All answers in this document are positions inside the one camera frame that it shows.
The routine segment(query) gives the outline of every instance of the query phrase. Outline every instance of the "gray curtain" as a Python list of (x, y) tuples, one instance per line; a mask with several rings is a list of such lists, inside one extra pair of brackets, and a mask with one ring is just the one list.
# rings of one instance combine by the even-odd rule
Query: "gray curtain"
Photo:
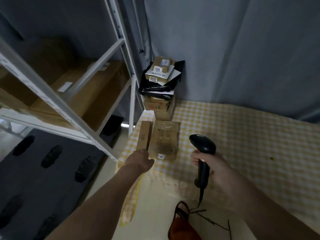
[[(119, 0), (119, 4), (140, 77), (146, 62), (143, 54), (138, 53), (142, 43), (132, 0)], [(28, 41), (39, 37), (58, 36), (79, 56), (96, 59), (117, 40), (103, 0), (0, 0), (0, 35), (19, 54), (24, 50), (22, 43), (28, 45)], [(112, 58), (122, 60), (121, 52)], [(127, 122), (129, 108), (127, 91), (114, 114)], [(140, 106), (136, 106), (135, 121), (141, 112)]]
[(154, 55), (186, 60), (180, 99), (320, 122), (320, 0), (144, 0)]

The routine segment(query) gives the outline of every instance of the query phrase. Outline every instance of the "person's left hand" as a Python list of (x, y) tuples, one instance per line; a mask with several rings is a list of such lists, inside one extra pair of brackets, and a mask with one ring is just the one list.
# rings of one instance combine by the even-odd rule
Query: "person's left hand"
[(137, 166), (141, 169), (141, 173), (146, 173), (154, 164), (154, 159), (148, 158), (149, 153), (146, 149), (134, 151), (125, 161), (125, 165)]

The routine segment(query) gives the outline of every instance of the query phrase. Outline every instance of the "person's right arm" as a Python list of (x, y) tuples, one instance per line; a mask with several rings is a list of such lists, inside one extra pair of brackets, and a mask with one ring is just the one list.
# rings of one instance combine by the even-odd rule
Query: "person's right arm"
[(192, 163), (205, 161), (211, 178), (227, 195), (235, 211), (258, 239), (320, 239), (320, 235), (268, 198), (247, 178), (231, 168), (222, 155), (194, 151)]

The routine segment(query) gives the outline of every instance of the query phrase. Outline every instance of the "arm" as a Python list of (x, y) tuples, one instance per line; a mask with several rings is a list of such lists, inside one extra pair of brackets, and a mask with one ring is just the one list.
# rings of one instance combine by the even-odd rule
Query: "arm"
[(154, 160), (148, 159), (145, 149), (132, 153), (114, 177), (76, 209), (46, 240), (111, 239), (129, 189), (153, 164)]
[(192, 163), (205, 161), (213, 170), (211, 178), (232, 202), (258, 240), (320, 239), (315, 231), (273, 202), (247, 178), (232, 169), (222, 155), (194, 151)]

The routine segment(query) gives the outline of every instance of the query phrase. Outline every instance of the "hand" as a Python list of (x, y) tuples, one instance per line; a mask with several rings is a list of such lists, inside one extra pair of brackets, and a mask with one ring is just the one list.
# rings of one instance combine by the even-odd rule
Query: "hand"
[(221, 177), (226, 176), (226, 174), (233, 170), (223, 156), (218, 152), (216, 152), (214, 155), (211, 155), (194, 150), (190, 158), (192, 160), (191, 163), (196, 166), (198, 166), (199, 159), (203, 162), (206, 162), (211, 169), (210, 178), (218, 185), (221, 183)]
[(154, 159), (148, 158), (149, 153), (146, 149), (134, 151), (125, 161), (124, 165), (137, 166), (141, 173), (146, 173), (154, 164)]

